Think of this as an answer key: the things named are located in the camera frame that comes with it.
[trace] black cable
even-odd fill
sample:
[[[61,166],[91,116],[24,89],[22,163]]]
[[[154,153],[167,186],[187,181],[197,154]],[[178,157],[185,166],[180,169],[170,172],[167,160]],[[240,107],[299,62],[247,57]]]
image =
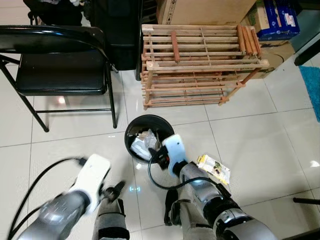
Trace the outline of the black cable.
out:
[[[16,233],[19,231],[19,229],[22,227],[22,225],[34,214],[36,213],[40,208],[42,207],[41,206],[38,206],[37,208],[33,209],[31,212],[28,213],[27,216],[24,217],[24,219],[21,220],[21,222],[15,227],[15,229],[13,229],[11,235],[12,237],[14,235],[16,235]]]
[[[184,181],[176,186],[162,186],[160,185],[159,183],[157,183],[152,175],[151,175],[151,164],[152,163],[156,163],[157,159],[163,155],[166,151],[164,149],[165,147],[162,147],[159,151],[157,151],[153,156],[152,158],[150,159],[149,163],[148,163],[148,175],[149,175],[149,178],[151,180],[151,182],[156,185],[158,188],[161,188],[161,189],[164,189],[164,190],[174,190],[174,189],[179,189],[189,183],[192,183],[194,181],[199,181],[199,180],[202,180],[202,181],[207,181],[213,185],[215,185],[216,187],[218,186],[218,184],[213,181],[212,179],[208,178],[208,177],[195,177],[195,178],[191,178],[191,179],[188,179],[187,181]]]
[[[9,230],[9,233],[8,233],[8,236],[7,236],[7,240],[11,240],[14,236],[13,234],[13,231],[14,231],[14,228],[15,228],[15,225],[17,223],[17,220],[20,216],[20,213],[23,209],[23,207],[25,206],[26,204],[26,201],[29,197],[29,195],[31,194],[32,190],[35,188],[36,184],[39,182],[39,180],[50,170],[52,169],[53,167],[55,167],[56,165],[58,164],[61,164],[63,162],[66,162],[66,161],[69,161],[69,160],[77,160],[79,161],[79,163],[82,163],[84,158],[80,158],[80,157],[68,157],[68,158],[64,158],[62,160],[59,160],[53,164],[51,164],[50,166],[48,166],[45,170],[43,170],[37,177],[36,179],[34,180],[34,182],[32,183],[31,187],[28,189],[28,191],[26,192],[18,210],[16,211],[15,215],[14,215],[14,218],[13,218],[13,221],[11,223],[11,227],[10,227],[10,230]]]

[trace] cardboard box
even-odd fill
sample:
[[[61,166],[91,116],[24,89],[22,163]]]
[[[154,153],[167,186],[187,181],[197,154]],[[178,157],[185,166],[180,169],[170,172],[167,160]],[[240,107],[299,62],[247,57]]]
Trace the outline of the cardboard box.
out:
[[[247,17],[260,41],[290,40],[300,33],[290,0],[258,0]]]
[[[284,61],[295,54],[295,50],[288,41],[261,41],[262,58],[269,61],[268,68],[261,69],[252,79],[264,79],[276,70]],[[250,71],[240,73],[244,79]]]
[[[237,25],[256,0],[157,0],[163,25]]]

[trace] black trash can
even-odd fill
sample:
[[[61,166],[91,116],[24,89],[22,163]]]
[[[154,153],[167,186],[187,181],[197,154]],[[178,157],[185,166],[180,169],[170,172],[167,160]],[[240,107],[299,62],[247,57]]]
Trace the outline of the black trash can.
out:
[[[143,164],[147,164],[149,161],[144,160],[135,152],[131,151],[130,147],[131,144],[134,142],[137,133],[148,131],[149,129],[153,131],[154,135],[158,133],[159,140],[161,142],[166,138],[170,137],[171,135],[175,134],[174,129],[170,125],[170,123],[164,118],[157,115],[142,115],[130,122],[124,134],[125,147],[134,160]]]

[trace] chair backrest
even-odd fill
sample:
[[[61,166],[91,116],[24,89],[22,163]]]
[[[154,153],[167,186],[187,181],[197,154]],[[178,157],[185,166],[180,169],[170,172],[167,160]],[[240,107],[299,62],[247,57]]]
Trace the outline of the chair backrest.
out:
[[[0,53],[50,54],[98,50],[106,59],[97,27],[0,25]]]

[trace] black folding chair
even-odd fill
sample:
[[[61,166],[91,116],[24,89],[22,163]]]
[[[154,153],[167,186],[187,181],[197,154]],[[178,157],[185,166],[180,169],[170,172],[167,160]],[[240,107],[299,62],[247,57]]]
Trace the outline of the black folding chair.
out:
[[[117,128],[111,82],[112,65],[104,51],[103,32],[81,26],[0,26],[0,53],[21,54],[20,60],[0,54],[0,69],[45,132],[38,114],[111,111]],[[19,65],[16,80],[6,64]],[[110,108],[35,110],[26,96],[103,95]]]

